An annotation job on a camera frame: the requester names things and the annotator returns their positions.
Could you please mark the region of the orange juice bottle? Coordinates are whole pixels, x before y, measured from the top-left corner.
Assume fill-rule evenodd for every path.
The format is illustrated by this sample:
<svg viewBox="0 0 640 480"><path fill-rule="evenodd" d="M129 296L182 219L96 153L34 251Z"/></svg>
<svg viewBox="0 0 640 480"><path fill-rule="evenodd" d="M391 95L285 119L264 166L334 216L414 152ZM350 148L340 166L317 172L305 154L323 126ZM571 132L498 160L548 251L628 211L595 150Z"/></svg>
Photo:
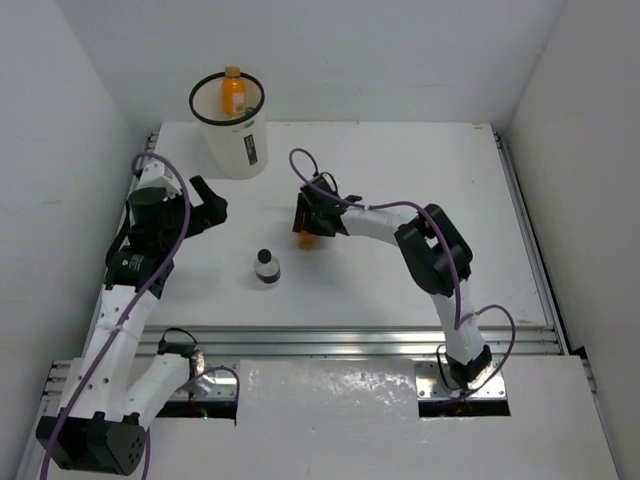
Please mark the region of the orange juice bottle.
<svg viewBox="0 0 640 480"><path fill-rule="evenodd" d="M302 213L300 218L294 225L294 233L296 234L297 245L302 250L313 250L316 246L316 237L313 234L309 233L306 227L306 214Z"/></svg>
<svg viewBox="0 0 640 480"><path fill-rule="evenodd" d="M227 66L221 86L221 100L224 113L229 117L241 117L246 112L246 86L241 69Z"/></svg>

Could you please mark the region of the clear bottle black label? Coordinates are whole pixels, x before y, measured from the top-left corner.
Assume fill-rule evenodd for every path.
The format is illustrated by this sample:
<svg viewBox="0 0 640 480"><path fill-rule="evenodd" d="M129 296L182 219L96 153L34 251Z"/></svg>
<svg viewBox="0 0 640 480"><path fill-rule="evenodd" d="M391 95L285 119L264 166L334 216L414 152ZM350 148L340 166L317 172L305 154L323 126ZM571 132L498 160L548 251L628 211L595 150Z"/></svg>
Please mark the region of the clear bottle black label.
<svg viewBox="0 0 640 480"><path fill-rule="evenodd" d="M260 249L254 260L254 273L266 285L276 284L281 276L279 259L268 249Z"/></svg>

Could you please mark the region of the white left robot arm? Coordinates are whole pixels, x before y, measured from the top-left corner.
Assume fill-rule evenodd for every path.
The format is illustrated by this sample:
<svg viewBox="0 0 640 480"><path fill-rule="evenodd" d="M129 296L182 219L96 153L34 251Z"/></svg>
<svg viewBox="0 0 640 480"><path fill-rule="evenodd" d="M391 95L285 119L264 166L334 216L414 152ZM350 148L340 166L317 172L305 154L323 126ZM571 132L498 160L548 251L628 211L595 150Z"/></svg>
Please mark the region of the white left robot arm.
<svg viewBox="0 0 640 480"><path fill-rule="evenodd" d="M179 390L205 397L212 368L197 342L161 339L144 374L129 380L146 322L158 304L182 242L224 223L227 202L200 176L178 179L166 167L144 168L106 254L98 318L80 369L56 414L36 438L63 470L128 476L147 459L150 424Z"/></svg>

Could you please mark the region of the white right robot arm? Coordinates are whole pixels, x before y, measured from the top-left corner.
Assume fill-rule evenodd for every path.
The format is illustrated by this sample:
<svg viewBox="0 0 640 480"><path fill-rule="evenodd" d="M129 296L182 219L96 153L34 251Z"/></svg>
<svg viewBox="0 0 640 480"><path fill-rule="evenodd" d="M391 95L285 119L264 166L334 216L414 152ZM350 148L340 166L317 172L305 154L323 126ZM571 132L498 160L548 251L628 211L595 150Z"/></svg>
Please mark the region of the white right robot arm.
<svg viewBox="0 0 640 480"><path fill-rule="evenodd" d="M421 214L398 207L366 209L360 198L337 197L327 173L300 187L293 231L322 237L366 237L397 247L416 285L433 301L445 335L452 380L467 390L489 367L490 347L480 333L470 300L473 253L440 206L429 204L430 224Z"/></svg>

